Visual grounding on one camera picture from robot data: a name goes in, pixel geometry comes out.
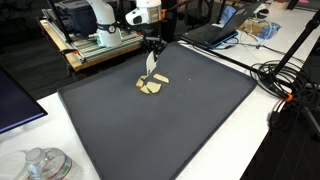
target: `laptop screen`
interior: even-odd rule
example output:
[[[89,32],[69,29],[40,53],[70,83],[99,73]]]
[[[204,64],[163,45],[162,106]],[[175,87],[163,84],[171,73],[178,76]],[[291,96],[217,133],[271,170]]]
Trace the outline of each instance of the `laptop screen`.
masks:
[[[0,133],[46,114],[46,111],[0,66]]]

